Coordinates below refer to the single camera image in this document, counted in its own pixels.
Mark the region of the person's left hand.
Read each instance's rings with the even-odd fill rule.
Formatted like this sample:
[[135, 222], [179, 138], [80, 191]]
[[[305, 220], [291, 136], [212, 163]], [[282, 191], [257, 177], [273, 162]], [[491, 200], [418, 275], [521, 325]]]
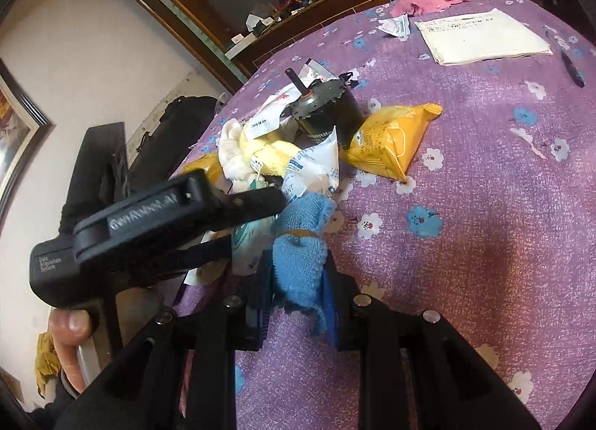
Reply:
[[85, 310], [51, 310], [48, 330], [53, 335], [61, 368], [66, 379], [78, 393], [86, 389], [83, 372], [78, 360], [78, 347], [92, 334], [92, 321]]

